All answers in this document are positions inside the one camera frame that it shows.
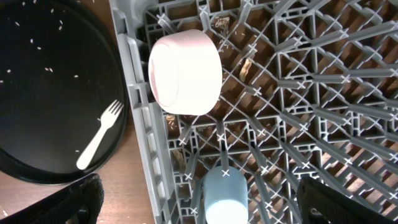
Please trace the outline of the white plastic fork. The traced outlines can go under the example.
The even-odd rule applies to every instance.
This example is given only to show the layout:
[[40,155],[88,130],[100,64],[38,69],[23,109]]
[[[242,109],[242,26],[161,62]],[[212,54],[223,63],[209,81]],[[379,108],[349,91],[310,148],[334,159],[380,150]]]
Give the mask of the white plastic fork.
[[100,127],[97,133],[94,135],[93,139],[87,145],[85,150],[80,154],[76,166],[80,170],[85,170],[91,160],[93,159],[104,135],[106,134],[107,130],[111,128],[119,115],[121,114],[124,105],[118,101],[114,100],[102,113],[100,116]]

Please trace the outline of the pink bowl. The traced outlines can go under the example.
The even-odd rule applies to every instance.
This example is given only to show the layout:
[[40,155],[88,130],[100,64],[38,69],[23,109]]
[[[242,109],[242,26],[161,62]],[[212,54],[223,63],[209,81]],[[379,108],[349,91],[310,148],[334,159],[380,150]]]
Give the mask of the pink bowl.
[[223,71],[213,41],[191,29],[160,38],[148,61],[151,91],[166,112],[204,115],[221,93]]

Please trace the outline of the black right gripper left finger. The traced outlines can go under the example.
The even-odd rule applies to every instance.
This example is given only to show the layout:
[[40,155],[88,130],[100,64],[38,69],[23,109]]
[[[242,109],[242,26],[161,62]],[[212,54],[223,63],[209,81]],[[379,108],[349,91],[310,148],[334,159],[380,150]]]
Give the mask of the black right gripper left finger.
[[90,174],[41,201],[1,220],[1,223],[95,224],[104,202],[98,174]]

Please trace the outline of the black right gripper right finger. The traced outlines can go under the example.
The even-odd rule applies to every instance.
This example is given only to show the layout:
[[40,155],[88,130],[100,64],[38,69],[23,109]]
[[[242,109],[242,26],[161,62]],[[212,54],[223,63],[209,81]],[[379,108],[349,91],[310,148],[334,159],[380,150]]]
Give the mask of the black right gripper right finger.
[[300,181],[297,201],[303,224],[395,224],[311,177]]

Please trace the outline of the light blue cup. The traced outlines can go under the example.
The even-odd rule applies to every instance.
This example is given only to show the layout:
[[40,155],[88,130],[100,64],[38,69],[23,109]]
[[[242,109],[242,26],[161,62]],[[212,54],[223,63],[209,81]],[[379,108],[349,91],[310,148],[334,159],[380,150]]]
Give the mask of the light blue cup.
[[210,170],[203,182],[205,219],[208,224],[248,222],[248,183],[234,167]]

